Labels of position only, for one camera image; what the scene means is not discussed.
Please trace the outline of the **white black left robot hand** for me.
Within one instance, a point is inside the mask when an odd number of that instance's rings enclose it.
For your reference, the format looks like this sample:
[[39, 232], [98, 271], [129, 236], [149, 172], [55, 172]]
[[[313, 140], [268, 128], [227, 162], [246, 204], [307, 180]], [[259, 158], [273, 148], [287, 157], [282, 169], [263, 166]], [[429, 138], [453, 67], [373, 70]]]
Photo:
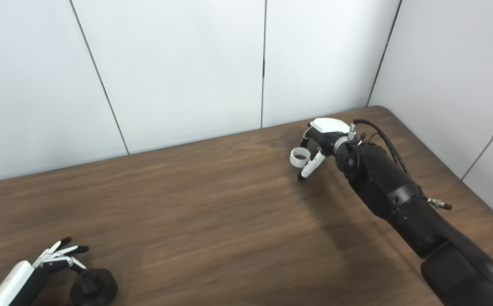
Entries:
[[71, 269], [77, 273], [87, 267], [75, 258], [89, 251], [89, 246], [67, 247], [72, 238], [67, 237], [45, 249], [34, 261], [17, 263], [0, 283], [0, 306], [30, 306], [48, 283], [53, 273]]

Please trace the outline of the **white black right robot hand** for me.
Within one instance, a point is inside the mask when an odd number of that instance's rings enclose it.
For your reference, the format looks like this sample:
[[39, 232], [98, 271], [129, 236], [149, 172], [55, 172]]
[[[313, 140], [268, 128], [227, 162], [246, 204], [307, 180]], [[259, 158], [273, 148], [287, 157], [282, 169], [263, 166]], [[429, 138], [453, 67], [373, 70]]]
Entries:
[[340, 145], [355, 139], [355, 125], [339, 119], [316, 118], [307, 126], [301, 143], [290, 153], [290, 163], [301, 169], [300, 181], [306, 180], [326, 158], [335, 156]]

